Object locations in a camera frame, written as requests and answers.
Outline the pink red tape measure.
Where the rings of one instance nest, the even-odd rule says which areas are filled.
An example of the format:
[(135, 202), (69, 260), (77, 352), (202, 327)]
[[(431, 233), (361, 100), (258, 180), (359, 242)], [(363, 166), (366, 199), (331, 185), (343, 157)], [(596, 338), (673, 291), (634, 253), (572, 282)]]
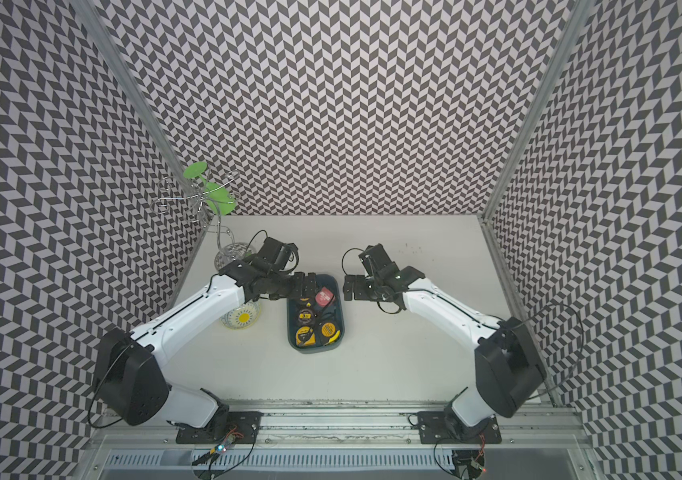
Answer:
[(327, 287), (323, 287), (315, 295), (315, 302), (319, 307), (325, 308), (331, 305), (336, 299), (335, 294)]

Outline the black yellow round tape measure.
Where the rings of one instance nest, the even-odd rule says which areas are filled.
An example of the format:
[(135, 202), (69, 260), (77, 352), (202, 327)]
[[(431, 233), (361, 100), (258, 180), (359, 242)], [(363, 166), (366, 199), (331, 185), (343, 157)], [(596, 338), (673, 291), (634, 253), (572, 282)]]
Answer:
[(298, 313), (297, 322), (299, 325), (310, 325), (315, 321), (315, 312), (311, 309), (303, 309)]

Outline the dark teal storage box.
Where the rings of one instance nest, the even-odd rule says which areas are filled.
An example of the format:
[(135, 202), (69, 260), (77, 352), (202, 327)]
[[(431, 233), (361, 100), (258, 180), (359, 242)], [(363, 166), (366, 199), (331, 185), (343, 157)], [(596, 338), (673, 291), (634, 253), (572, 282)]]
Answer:
[[(336, 296), (335, 301), (325, 307), (319, 307), (316, 303), (315, 304), (303, 304), (299, 302), (299, 299), (296, 300), (289, 300), (287, 303), (287, 338), (288, 342), (291, 347), (296, 349), (297, 351), (304, 353), (304, 354), (313, 354), (313, 353), (320, 353), (328, 350), (332, 350), (334, 348), (337, 348), (340, 343), (342, 342), (345, 332), (346, 332), (346, 325), (345, 325), (345, 318), (344, 318), (344, 312), (342, 308), (342, 298), (341, 298), (341, 290), (339, 288), (338, 282), (336, 279), (329, 274), (318, 274), (316, 276), (317, 279), (317, 291), (320, 291), (323, 287), (329, 288)], [(303, 309), (311, 309), (315, 312), (315, 321), (310, 324), (310, 325), (299, 325), (297, 322), (298, 318), (298, 313), (300, 310)], [(319, 335), (318, 335), (318, 330), (319, 326), (322, 322), (325, 321), (333, 321), (339, 325), (339, 327), (342, 330), (342, 334), (340, 339), (329, 345), (321, 345), (319, 341)], [(295, 345), (295, 335), (297, 330), (301, 326), (311, 326), (314, 328), (315, 333), (316, 333), (316, 339), (317, 343), (314, 346), (307, 347), (307, 348), (297, 348)]]

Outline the yellow black square tape measure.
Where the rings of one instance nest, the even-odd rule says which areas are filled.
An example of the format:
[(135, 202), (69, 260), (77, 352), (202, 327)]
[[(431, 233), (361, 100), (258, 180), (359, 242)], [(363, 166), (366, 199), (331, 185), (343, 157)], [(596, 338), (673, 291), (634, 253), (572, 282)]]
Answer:
[(297, 348), (307, 348), (317, 343), (316, 333), (311, 326), (301, 326), (295, 335), (295, 345)]

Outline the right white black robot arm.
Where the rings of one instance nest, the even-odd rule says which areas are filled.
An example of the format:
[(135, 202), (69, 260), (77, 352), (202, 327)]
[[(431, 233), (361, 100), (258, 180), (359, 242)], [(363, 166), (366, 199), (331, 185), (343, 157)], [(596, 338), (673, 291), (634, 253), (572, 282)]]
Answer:
[(468, 442), (498, 416), (513, 417), (547, 378), (536, 342), (524, 323), (485, 315), (445, 293), (422, 272), (407, 267), (388, 276), (347, 275), (347, 301), (394, 303), (448, 334), (472, 354), (470, 382), (445, 407), (448, 437)]

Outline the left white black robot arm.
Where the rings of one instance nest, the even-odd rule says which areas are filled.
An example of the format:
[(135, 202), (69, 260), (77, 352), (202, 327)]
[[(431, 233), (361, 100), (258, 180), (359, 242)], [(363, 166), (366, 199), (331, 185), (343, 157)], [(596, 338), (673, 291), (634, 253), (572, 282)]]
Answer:
[(234, 261), (181, 305), (131, 331), (114, 328), (100, 340), (92, 403), (102, 401), (131, 426), (152, 419), (206, 429), (224, 408), (212, 392), (174, 385), (164, 374), (173, 356), (206, 328), (247, 302), (310, 298), (317, 274), (276, 271), (260, 260)]

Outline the glass bowl yellow flower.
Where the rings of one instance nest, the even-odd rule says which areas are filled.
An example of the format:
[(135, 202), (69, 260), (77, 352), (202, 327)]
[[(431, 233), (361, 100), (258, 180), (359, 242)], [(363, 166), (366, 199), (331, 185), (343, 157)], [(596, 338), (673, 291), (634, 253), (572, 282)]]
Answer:
[(255, 324), (262, 313), (259, 301), (249, 301), (244, 305), (231, 310), (220, 318), (220, 322), (228, 329), (242, 330)]

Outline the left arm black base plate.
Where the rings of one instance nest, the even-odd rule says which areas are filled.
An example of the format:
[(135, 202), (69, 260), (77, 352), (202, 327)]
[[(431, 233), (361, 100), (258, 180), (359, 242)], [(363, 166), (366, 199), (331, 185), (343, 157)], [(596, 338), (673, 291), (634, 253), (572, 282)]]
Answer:
[(261, 427), (263, 413), (260, 411), (219, 410), (203, 428), (180, 427), (176, 436), (177, 444), (218, 444), (230, 431), (237, 436), (237, 444), (253, 444)]

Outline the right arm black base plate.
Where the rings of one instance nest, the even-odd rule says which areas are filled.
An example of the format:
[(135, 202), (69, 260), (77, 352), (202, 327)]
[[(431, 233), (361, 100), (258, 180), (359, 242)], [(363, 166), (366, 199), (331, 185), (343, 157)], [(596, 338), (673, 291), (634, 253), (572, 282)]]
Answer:
[(474, 426), (467, 426), (457, 415), (447, 411), (420, 411), (416, 417), (422, 444), (495, 445), (502, 442), (500, 427), (493, 416)]

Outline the aluminium front rail frame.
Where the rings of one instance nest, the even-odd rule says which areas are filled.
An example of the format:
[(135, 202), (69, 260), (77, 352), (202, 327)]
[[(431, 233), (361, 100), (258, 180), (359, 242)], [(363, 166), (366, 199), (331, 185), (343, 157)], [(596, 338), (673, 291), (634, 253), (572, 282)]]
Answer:
[(578, 414), (565, 407), (528, 404), (511, 419), (496, 419), (502, 442), (495, 445), (422, 444), (416, 414), (441, 411), (436, 402), (239, 401), (232, 409), (262, 412), (260, 431), (211, 468), (195, 463), (211, 444), (177, 444), (175, 428), (152, 421), (97, 433), (72, 476), (446, 479), (471, 453), (480, 454), (486, 479), (605, 476)]

